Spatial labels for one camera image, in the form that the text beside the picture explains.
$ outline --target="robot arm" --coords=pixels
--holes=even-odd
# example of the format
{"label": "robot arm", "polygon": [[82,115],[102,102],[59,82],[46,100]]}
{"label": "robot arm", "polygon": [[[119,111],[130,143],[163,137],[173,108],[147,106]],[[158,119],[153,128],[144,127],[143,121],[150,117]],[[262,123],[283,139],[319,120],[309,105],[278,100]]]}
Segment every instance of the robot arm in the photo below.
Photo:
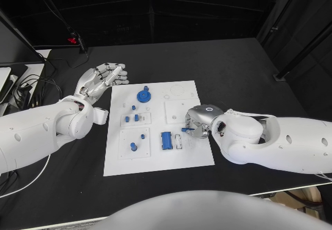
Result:
{"label": "robot arm", "polygon": [[[257,121],[252,116],[265,116]],[[296,173],[332,173],[332,123],[297,117],[246,114],[212,105],[189,109],[186,133],[210,134],[223,157],[236,164],[255,163]]]}
{"label": "robot arm", "polygon": [[105,124],[108,111],[92,104],[109,87],[128,84],[124,67],[105,63],[89,69],[73,96],[0,117],[0,173],[30,165],[67,142],[83,138],[93,123]]}

